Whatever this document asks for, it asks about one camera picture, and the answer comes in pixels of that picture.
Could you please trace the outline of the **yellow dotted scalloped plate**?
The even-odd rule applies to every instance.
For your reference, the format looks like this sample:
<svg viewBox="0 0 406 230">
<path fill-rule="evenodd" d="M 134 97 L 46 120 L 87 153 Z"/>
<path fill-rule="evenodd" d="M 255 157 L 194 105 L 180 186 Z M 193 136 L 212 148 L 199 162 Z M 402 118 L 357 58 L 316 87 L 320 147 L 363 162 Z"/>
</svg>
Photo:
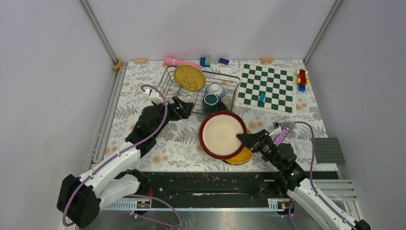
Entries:
<svg viewBox="0 0 406 230">
<path fill-rule="evenodd" d="M 225 160 L 229 163 L 244 163 L 248 160 L 251 160 L 253 158 L 253 155 L 254 153 L 252 151 L 244 147 L 238 155 Z"/>
</svg>

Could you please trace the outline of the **yellow woven bamboo tray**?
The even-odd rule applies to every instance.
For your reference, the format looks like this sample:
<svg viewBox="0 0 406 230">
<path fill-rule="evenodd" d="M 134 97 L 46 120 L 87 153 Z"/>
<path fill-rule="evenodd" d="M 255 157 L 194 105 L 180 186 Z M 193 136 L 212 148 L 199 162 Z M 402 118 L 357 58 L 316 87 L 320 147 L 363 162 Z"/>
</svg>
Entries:
<svg viewBox="0 0 406 230">
<path fill-rule="evenodd" d="M 190 92 L 199 91 L 206 84 L 203 72 L 199 68 L 188 64 L 177 66 L 173 76 L 181 88 Z"/>
</svg>

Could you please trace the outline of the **dark green mug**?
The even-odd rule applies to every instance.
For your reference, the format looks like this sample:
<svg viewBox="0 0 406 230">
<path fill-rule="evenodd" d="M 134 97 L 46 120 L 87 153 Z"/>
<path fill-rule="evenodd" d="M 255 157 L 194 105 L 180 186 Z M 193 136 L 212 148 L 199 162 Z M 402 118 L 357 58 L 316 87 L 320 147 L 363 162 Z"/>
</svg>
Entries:
<svg viewBox="0 0 406 230">
<path fill-rule="evenodd" d="M 219 111 L 223 111 L 223 105 L 219 97 L 214 93 L 208 93 L 203 98 L 203 112 L 211 114 Z"/>
</svg>

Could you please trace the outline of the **beige plate dark red rim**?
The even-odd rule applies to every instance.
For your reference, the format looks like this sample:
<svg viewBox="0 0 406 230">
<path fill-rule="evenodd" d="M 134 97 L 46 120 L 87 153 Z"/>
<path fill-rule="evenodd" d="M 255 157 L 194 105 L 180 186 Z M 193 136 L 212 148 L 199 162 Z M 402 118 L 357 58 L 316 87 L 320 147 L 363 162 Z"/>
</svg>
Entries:
<svg viewBox="0 0 406 230">
<path fill-rule="evenodd" d="M 199 143 L 206 154 L 215 159 L 230 159 L 238 155 L 244 145 L 237 138 L 247 134 L 247 127 L 237 114 L 219 111 L 207 116 L 199 128 Z"/>
</svg>

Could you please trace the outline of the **mint green flower plate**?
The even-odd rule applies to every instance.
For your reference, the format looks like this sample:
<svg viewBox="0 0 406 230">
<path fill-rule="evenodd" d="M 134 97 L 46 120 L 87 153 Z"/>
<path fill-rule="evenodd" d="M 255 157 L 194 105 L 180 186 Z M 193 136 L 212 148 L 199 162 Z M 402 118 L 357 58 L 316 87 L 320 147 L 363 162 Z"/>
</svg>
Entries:
<svg viewBox="0 0 406 230">
<path fill-rule="evenodd" d="M 250 160 L 248 160 L 248 161 L 246 161 L 246 162 L 244 162 L 244 163 L 229 163 L 229 162 L 227 162 L 226 160 L 221 160 L 221 162 L 222 162 L 223 164 L 227 165 L 227 166 L 239 167 L 239 166 L 242 166 L 242 165 L 247 164 L 248 162 L 250 162 Z"/>
</svg>

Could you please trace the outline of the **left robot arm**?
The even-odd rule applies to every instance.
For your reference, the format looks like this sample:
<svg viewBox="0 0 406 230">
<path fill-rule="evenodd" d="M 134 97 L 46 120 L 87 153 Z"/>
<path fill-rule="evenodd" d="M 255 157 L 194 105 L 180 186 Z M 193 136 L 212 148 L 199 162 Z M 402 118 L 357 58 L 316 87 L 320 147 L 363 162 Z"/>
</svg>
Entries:
<svg viewBox="0 0 406 230">
<path fill-rule="evenodd" d="M 62 212 L 62 223 L 85 228 L 100 210 L 116 200 L 148 192 L 148 183 L 137 171 L 125 168 L 145 156 L 156 144 L 157 136 L 170 121 L 188 119 L 194 104 L 172 97 L 173 102 L 145 107 L 132 132 L 122 146 L 94 168 L 79 176 L 72 174 L 62 181 L 56 207 Z"/>
</svg>

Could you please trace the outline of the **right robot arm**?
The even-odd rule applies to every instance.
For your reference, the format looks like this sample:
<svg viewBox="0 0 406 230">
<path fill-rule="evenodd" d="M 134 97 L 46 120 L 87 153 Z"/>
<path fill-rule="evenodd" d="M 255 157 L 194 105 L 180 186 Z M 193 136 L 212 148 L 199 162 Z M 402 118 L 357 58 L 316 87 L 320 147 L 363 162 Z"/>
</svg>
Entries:
<svg viewBox="0 0 406 230">
<path fill-rule="evenodd" d="M 296 163 L 296 155 L 291 144 L 277 145 L 268 131 L 255 134 L 238 134 L 242 144 L 254 153 L 261 153 L 279 172 L 275 183 L 275 193 L 290 197 L 303 207 L 308 214 L 325 230 L 369 230 L 370 225 L 363 219 L 356 220 L 314 184 L 311 173 L 304 171 Z"/>
</svg>

